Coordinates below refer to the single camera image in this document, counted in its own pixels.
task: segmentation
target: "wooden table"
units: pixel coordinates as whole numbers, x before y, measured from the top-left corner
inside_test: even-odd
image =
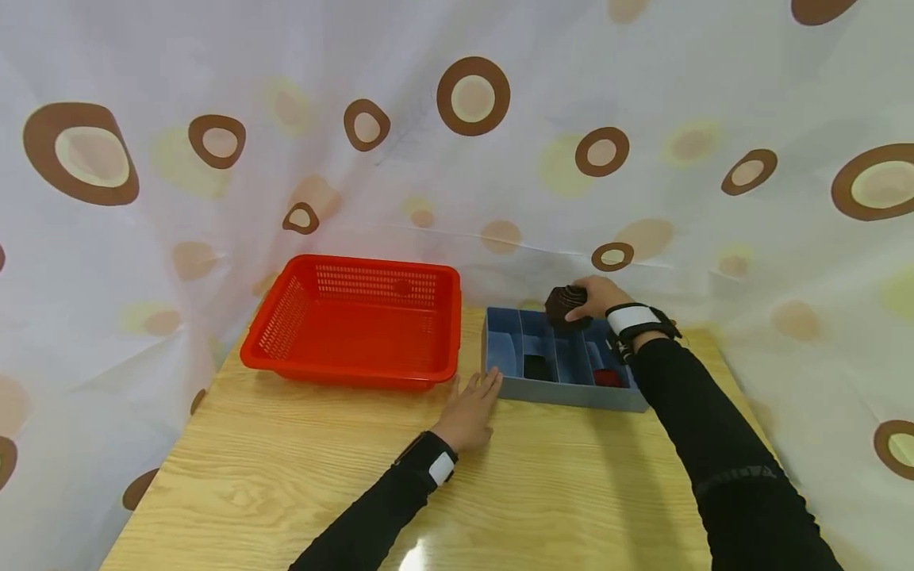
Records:
[[[480,362],[464,310],[460,374]],[[761,434],[711,335],[686,343]],[[103,571],[277,571],[437,418],[402,394],[287,382],[228,356]],[[709,569],[686,472],[653,411],[501,400],[488,451],[400,534],[382,569]]]

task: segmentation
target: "wristband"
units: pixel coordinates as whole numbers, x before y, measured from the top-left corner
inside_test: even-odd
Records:
[[[451,479],[457,459],[457,453],[447,442],[426,430],[410,442],[393,465],[417,474],[431,493]]]
[[[642,333],[657,331],[671,339],[682,337],[675,324],[660,310],[643,303],[623,303],[606,311],[610,324],[610,347],[628,363],[634,354],[634,338]]]

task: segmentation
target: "black sleeve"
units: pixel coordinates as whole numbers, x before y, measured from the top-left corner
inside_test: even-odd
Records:
[[[714,571],[841,569],[806,501],[691,352],[649,341],[632,370],[692,480]]]
[[[299,555],[290,571],[374,571],[432,489],[405,464],[391,466]]]

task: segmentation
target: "basket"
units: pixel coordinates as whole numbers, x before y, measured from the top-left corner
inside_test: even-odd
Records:
[[[426,390],[457,371],[460,320],[454,268],[297,256],[254,317],[241,362],[291,380]]]

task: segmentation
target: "white wristband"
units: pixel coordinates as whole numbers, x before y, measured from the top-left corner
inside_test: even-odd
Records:
[[[633,325],[660,323],[660,319],[654,315],[651,308],[643,305],[632,305],[614,310],[606,316],[606,321],[610,322],[612,332],[617,335]]]
[[[440,488],[443,483],[451,476],[454,471],[454,462],[447,452],[442,452],[437,460],[429,466],[429,475]]]

